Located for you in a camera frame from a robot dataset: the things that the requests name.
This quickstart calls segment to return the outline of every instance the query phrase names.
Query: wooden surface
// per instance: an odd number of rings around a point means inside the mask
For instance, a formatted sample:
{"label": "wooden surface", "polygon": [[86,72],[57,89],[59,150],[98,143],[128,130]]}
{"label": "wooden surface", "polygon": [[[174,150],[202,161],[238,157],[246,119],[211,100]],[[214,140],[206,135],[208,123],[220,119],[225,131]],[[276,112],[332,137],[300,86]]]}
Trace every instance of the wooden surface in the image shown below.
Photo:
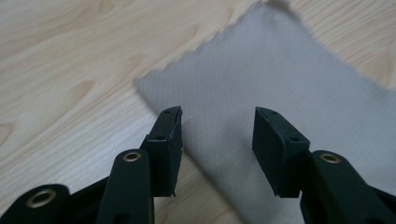
{"label": "wooden surface", "polygon": [[[132,86],[235,22],[254,0],[0,1],[0,214],[26,190],[109,174],[156,116]],[[314,36],[396,87],[396,3],[292,1]],[[157,223],[243,223],[184,155]]]}

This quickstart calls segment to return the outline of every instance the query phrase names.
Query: gray cloth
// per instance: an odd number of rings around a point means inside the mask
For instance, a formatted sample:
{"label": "gray cloth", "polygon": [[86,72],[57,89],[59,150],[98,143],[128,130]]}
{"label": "gray cloth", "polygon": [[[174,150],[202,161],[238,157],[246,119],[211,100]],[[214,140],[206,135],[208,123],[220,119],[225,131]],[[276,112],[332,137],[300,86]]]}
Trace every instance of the gray cloth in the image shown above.
{"label": "gray cloth", "polygon": [[249,223],[302,223],[299,200],[274,196],[251,150],[255,106],[396,194],[396,93],[317,43],[281,3],[258,3],[195,52],[135,85],[159,112],[181,105],[185,147]]}

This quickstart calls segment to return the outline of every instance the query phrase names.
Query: gray fabric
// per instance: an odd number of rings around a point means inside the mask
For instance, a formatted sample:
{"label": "gray fabric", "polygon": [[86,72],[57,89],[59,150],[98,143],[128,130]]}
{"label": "gray fabric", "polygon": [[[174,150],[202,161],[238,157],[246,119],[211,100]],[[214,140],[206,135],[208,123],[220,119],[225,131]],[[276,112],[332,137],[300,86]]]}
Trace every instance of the gray fabric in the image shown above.
{"label": "gray fabric", "polygon": [[274,109],[396,194],[396,93],[318,44],[291,12],[259,3],[195,52],[135,85],[157,111],[181,105],[185,147],[249,223],[302,223],[251,151],[255,106]]}

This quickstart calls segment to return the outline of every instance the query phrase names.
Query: metal grommet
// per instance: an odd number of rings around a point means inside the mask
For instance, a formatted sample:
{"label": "metal grommet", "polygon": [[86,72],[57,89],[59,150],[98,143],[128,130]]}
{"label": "metal grommet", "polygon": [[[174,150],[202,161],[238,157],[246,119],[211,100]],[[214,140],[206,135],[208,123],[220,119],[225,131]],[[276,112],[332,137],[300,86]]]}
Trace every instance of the metal grommet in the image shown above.
{"label": "metal grommet", "polygon": [[340,162],[340,159],[338,159],[338,157],[336,157],[336,156],[334,156],[332,154],[329,154],[329,153],[320,154],[320,158],[323,159],[326,162],[329,162],[329,163],[338,163],[338,162]]}
{"label": "metal grommet", "polygon": [[123,159],[125,161],[137,161],[140,159],[140,157],[142,157],[142,155],[140,155],[140,153],[138,152],[130,152],[128,154],[125,154],[125,156],[123,156]]}
{"label": "metal grommet", "polygon": [[35,195],[29,198],[26,206],[30,208],[37,208],[47,203],[50,203],[56,197],[56,191],[53,189],[42,189]]}

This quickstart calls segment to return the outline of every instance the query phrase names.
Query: light wood grain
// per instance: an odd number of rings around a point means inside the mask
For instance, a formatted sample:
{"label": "light wood grain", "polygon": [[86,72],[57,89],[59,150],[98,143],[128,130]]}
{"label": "light wood grain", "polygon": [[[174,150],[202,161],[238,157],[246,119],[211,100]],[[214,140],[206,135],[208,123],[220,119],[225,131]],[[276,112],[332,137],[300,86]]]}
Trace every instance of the light wood grain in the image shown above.
{"label": "light wood grain", "polygon": [[[109,174],[156,119],[135,77],[196,49],[254,0],[0,1],[0,213],[26,190],[71,192]],[[396,87],[396,4],[292,1],[314,36],[364,75]],[[158,223],[243,223],[183,156]]]}

